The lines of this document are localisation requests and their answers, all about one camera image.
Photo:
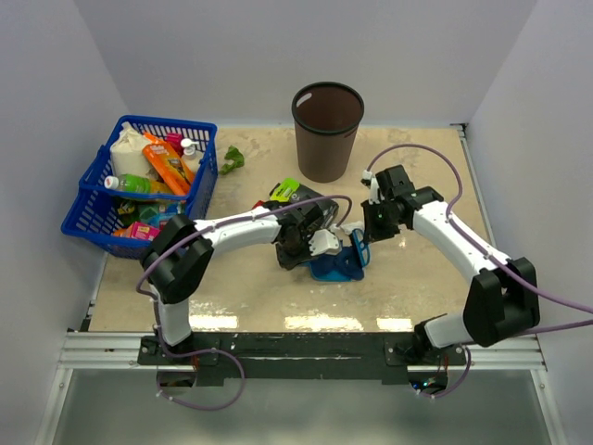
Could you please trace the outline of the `blue plastic dustpan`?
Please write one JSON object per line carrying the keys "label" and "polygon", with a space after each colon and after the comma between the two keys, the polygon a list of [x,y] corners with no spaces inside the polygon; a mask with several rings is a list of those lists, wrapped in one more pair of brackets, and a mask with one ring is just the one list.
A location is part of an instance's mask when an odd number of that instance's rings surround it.
{"label": "blue plastic dustpan", "polygon": [[309,262],[313,279],[323,282],[345,283],[364,278],[358,252],[352,247],[343,248],[337,255],[322,254]]}

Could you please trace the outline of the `small white paper scrap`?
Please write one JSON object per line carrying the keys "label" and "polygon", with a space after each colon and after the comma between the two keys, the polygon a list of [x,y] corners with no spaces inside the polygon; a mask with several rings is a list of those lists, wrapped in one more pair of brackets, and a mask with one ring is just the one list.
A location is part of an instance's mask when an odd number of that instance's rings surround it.
{"label": "small white paper scrap", "polygon": [[351,234],[354,230],[364,230],[364,223],[362,221],[356,222],[344,222],[342,224],[333,223],[330,225],[329,230],[333,233],[338,231],[343,232],[346,235]]}

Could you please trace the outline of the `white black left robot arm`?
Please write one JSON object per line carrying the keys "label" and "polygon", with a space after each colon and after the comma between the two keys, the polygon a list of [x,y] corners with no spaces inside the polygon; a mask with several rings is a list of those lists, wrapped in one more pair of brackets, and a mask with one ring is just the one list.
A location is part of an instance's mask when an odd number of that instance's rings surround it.
{"label": "white black left robot arm", "polygon": [[159,352],[171,363],[185,362],[192,352],[189,299],[197,291],[212,259],[242,248],[273,244],[286,270],[341,245],[322,225],[317,198],[294,204],[267,201],[252,210],[215,220],[173,217],[140,256],[145,293],[154,305]]}

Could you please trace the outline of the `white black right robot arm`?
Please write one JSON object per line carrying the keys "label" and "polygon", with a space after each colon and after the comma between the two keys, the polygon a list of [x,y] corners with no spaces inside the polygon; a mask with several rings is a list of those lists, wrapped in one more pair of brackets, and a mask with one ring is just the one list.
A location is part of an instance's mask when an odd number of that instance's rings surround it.
{"label": "white black right robot arm", "polygon": [[392,238],[406,226],[437,247],[469,284],[461,312],[415,325],[413,358],[432,364],[452,345],[490,347],[538,326],[536,270],[529,260],[513,260],[490,246],[447,212],[447,202],[433,187],[416,187],[401,165],[366,171],[361,181],[370,190],[361,204],[366,243]]}

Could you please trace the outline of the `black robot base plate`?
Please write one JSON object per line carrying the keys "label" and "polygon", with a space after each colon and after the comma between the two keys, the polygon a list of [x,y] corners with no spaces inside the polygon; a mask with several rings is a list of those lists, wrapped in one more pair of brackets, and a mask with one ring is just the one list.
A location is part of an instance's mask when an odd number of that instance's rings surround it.
{"label": "black robot base plate", "polygon": [[375,333],[231,333],[194,332],[181,345],[161,348],[155,335],[142,337],[137,362],[160,369],[187,366],[199,386],[220,386],[239,370],[253,379],[374,380],[406,385],[427,379],[441,365],[462,366],[459,346],[415,354],[410,332]]}

